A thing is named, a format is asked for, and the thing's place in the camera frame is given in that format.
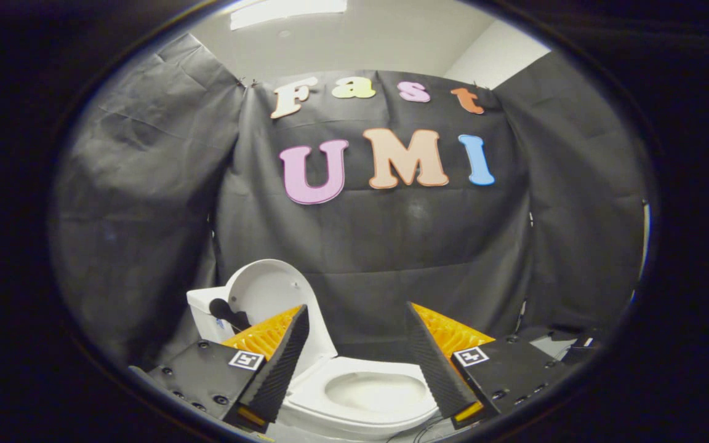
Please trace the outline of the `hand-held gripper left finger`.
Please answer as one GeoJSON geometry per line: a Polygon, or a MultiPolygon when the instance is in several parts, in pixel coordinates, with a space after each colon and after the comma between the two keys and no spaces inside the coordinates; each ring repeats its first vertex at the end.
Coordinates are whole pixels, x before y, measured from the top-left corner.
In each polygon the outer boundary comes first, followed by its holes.
{"type": "Polygon", "coordinates": [[[306,305],[220,344],[199,340],[147,374],[147,384],[216,424],[263,434],[278,418],[309,336],[306,305]]]}

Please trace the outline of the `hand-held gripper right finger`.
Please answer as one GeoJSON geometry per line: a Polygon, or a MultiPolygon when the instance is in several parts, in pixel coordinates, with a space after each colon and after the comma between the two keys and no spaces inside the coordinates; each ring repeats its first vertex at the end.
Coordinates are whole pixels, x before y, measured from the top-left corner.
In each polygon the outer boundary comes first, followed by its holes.
{"type": "Polygon", "coordinates": [[[455,429],[522,409],[569,371],[526,340],[489,337],[416,303],[406,303],[406,333],[441,417],[455,429]]]}

